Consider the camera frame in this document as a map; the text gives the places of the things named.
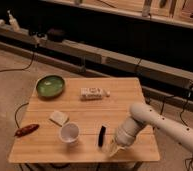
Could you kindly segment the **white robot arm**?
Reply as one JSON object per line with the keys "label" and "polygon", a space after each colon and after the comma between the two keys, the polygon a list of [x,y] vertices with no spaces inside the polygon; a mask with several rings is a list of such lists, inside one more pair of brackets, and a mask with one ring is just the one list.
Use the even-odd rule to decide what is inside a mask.
{"label": "white robot arm", "polygon": [[193,129],[158,114],[150,105],[134,102],[129,108],[130,115],[115,129],[108,147],[108,156],[114,156],[120,149],[130,147],[137,135],[151,125],[178,142],[193,154]]}

